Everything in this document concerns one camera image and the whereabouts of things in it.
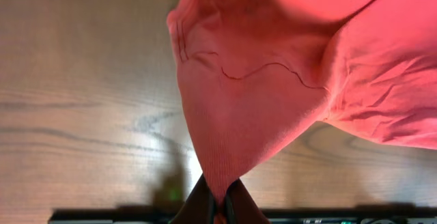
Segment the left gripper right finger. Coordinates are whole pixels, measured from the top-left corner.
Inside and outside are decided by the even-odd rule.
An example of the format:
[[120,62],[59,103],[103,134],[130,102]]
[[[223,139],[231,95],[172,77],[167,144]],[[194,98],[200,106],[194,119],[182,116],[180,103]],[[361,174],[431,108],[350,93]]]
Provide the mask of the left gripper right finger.
[[240,179],[226,191],[224,214],[227,224],[270,224]]

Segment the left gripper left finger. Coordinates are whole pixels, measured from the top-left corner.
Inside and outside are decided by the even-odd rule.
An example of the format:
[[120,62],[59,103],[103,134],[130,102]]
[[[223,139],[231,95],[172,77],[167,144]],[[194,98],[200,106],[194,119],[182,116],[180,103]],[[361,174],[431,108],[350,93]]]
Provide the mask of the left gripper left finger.
[[198,179],[186,202],[170,224],[213,224],[215,199],[204,175]]

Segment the red soccer t-shirt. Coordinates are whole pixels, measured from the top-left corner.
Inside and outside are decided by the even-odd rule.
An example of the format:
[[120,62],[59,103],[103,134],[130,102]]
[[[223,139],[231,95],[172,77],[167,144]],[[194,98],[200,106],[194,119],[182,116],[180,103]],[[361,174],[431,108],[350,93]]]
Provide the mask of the red soccer t-shirt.
[[179,0],[167,26],[214,223],[314,122],[436,148],[436,0]]

